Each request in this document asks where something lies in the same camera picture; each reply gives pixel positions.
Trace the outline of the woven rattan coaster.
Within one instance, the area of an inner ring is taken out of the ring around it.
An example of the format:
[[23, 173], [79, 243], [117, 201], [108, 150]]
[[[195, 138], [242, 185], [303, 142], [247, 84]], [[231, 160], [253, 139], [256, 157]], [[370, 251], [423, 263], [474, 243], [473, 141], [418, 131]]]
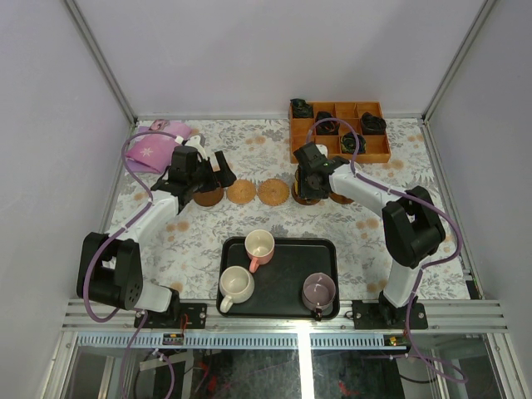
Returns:
[[263, 204], [278, 206], [283, 204], [289, 197], [288, 185], [280, 179], [265, 180], [258, 188], [258, 196]]
[[247, 204], [252, 201], [256, 195], [255, 184], [250, 180], [236, 180], [227, 189], [227, 198], [234, 204]]

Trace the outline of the dark brown wooden coaster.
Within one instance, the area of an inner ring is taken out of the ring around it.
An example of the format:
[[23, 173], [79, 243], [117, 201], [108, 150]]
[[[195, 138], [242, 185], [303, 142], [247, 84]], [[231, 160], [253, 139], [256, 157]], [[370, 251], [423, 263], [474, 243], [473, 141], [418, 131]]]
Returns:
[[315, 205], [315, 204], [318, 204], [321, 201], [321, 199], [303, 199], [303, 198], [301, 198], [298, 195], [298, 193], [296, 192], [294, 185], [292, 186], [291, 194], [292, 194], [293, 199], [298, 204], [305, 205], [305, 206]]

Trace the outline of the pink ceramic cup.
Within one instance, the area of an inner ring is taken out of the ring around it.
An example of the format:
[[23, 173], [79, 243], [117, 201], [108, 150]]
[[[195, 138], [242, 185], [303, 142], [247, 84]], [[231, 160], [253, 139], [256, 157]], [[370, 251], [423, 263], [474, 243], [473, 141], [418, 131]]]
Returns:
[[267, 230], [256, 229], [245, 237], [244, 248], [250, 259], [250, 273], [256, 273], [260, 266], [271, 261], [274, 247], [275, 239]]

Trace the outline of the cream white ceramic cup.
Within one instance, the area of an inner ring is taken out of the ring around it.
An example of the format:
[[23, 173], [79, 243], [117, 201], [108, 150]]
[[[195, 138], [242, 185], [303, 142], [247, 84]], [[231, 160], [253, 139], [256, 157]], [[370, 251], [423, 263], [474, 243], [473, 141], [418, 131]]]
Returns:
[[253, 275], [244, 267], [231, 266], [223, 271], [219, 279], [219, 291], [222, 301], [221, 313], [227, 313], [234, 304], [248, 301], [254, 293]]

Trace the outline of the purple ceramic cup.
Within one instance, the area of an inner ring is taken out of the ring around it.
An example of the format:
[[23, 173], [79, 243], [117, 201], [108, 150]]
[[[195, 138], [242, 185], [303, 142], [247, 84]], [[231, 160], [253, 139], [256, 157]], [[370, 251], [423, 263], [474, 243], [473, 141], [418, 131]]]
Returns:
[[336, 284], [325, 273], [310, 274], [303, 282], [303, 304], [316, 321], [323, 319], [324, 312], [332, 306], [336, 294]]

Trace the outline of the yellow ceramic cup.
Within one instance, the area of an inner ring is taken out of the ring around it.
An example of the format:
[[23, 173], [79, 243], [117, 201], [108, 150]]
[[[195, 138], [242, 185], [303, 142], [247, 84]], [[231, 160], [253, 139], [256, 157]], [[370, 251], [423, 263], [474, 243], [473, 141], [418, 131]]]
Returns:
[[299, 169], [294, 173], [293, 191], [295, 195], [299, 196]]

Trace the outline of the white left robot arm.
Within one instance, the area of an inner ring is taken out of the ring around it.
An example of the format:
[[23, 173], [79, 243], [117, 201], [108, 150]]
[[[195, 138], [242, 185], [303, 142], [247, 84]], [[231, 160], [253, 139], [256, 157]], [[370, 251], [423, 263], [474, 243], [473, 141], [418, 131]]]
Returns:
[[146, 202], [116, 230], [90, 233], [82, 244], [76, 292], [88, 315], [98, 323], [92, 303], [119, 310], [153, 313], [164, 328], [176, 326], [182, 317], [179, 294], [143, 278], [141, 253], [164, 224], [177, 216], [196, 193], [228, 188], [236, 176], [223, 151], [214, 154], [213, 165], [204, 149], [204, 137], [178, 139], [170, 164], [152, 185], [146, 186]]

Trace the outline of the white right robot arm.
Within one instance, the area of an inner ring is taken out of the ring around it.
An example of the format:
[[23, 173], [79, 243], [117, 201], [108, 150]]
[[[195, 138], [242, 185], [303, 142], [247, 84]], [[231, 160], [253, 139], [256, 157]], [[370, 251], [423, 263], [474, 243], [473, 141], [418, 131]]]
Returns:
[[379, 294], [378, 314], [385, 326], [401, 326], [408, 319], [407, 304], [415, 295], [422, 264], [446, 237], [430, 194], [420, 186], [407, 191], [388, 188], [342, 157], [328, 159], [312, 142], [295, 150], [294, 156], [295, 192], [302, 200], [339, 195], [382, 219], [392, 267]]

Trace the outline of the pink folded cloth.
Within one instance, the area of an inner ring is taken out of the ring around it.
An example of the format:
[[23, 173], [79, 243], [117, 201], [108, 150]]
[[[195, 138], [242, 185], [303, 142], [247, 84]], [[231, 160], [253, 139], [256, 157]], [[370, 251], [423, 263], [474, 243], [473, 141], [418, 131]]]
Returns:
[[135, 144], [126, 152], [126, 164], [134, 173], [161, 174], [170, 165], [174, 148], [188, 140], [192, 128], [185, 123], [155, 120], [150, 126], [141, 126]]

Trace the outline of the rolled dark green sock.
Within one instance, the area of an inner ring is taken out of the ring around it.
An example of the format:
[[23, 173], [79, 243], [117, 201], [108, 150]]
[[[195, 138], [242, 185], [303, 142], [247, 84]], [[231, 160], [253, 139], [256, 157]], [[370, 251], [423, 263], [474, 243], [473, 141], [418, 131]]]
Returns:
[[346, 135], [343, 135], [340, 138], [340, 148], [342, 153], [345, 154], [353, 154], [355, 150], [357, 150], [357, 153], [365, 154], [366, 148], [367, 148], [367, 142], [366, 139], [359, 134], [354, 135], [352, 132], [347, 133]]

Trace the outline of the rolled dark sock with orange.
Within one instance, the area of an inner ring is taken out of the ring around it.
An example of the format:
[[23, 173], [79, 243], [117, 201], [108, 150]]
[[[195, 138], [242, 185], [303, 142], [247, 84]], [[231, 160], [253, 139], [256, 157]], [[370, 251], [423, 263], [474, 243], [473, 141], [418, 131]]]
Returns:
[[327, 111], [319, 111], [315, 117], [315, 121], [324, 122], [315, 126], [316, 135], [337, 135], [339, 130], [339, 124], [332, 120], [333, 115]]

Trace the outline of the orange wooden divider box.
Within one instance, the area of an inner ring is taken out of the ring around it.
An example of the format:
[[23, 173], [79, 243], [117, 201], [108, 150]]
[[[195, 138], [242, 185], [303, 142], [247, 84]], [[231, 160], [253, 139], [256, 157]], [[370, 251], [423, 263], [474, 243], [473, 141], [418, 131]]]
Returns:
[[[306, 101], [313, 105], [313, 119], [294, 119], [289, 106], [290, 151], [294, 152], [302, 145], [311, 141], [323, 145], [330, 158], [341, 156], [350, 159], [351, 154], [342, 153], [340, 138], [349, 132], [362, 135], [367, 142], [365, 154], [357, 154], [356, 161], [361, 164], [386, 163], [391, 158], [391, 149], [387, 138], [387, 129], [384, 135], [364, 135], [362, 133], [360, 118], [363, 113], [370, 112], [374, 116], [383, 118], [380, 103], [377, 101]], [[332, 114], [332, 120], [339, 124], [337, 135], [316, 135], [315, 126], [324, 120], [316, 122], [315, 117], [319, 111]]]

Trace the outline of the rolled dark sock top-left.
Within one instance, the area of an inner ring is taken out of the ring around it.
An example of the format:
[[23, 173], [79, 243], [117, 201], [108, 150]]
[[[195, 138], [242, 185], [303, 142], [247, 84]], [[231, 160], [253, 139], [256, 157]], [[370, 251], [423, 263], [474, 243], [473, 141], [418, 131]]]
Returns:
[[292, 117], [294, 119], [313, 119], [313, 105], [307, 103], [304, 99], [293, 98], [290, 100]]

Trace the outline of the rolled dark sock right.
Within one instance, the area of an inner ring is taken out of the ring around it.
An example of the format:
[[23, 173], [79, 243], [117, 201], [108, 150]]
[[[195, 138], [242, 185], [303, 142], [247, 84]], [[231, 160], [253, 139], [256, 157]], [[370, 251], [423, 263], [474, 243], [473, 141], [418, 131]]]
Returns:
[[384, 135], [386, 132], [386, 121], [379, 116], [374, 116], [370, 112], [363, 113], [360, 122], [364, 135]]

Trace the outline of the black plastic tray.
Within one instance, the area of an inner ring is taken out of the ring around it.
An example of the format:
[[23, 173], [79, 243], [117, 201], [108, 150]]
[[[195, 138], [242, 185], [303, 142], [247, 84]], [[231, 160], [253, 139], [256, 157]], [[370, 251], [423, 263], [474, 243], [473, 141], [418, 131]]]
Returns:
[[276, 238], [272, 260], [254, 273], [251, 298], [234, 304], [228, 318], [312, 319], [302, 300], [304, 280], [325, 273], [338, 282], [336, 247], [327, 239]]

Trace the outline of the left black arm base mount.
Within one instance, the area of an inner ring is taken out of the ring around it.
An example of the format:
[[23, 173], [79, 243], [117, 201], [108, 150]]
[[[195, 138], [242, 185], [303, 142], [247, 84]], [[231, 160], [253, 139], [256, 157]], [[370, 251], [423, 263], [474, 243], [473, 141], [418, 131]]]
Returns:
[[149, 311], [143, 328], [195, 330], [204, 329], [208, 306], [206, 303], [181, 303], [177, 309], [164, 313]]

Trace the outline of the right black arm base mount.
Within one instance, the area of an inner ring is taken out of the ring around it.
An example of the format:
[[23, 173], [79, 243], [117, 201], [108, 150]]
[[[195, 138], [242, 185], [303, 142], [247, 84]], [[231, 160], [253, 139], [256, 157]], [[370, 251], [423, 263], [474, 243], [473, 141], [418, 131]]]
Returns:
[[[362, 300], [352, 301], [352, 313], [354, 327], [360, 330], [384, 330], [384, 329], [406, 329], [407, 305], [401, 308], [394, 308], [390, 304], [377, 302], [364, 302]], [[411, 306], [410, 329], [427, 330], [428, 322], [426, 310], [422, 303], [416, 299]]]

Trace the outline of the aluminium front rail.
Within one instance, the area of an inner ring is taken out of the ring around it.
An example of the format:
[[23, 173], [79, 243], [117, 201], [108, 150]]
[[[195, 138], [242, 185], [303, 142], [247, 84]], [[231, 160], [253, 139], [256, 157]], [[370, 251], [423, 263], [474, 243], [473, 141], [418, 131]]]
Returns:
[[[192, 299], [182, 302], [188, 308], [190, 322], [199, 324], [202, 332], [212, 333], [363, 333], [400, 332], [397, 323], [388, 326], [380, 319], [375, 301], [339, 300], [323, 312], [321, 320], [305, 308], [296, 295], [283, 304], [266, 300], [262, 294], [220, 311], [221, 299]], [[421, 299], [411, 310], [411, 328], [416, 333], [506, 333], [509, 328], [503, 309], [496, 300], [429, 300]]]

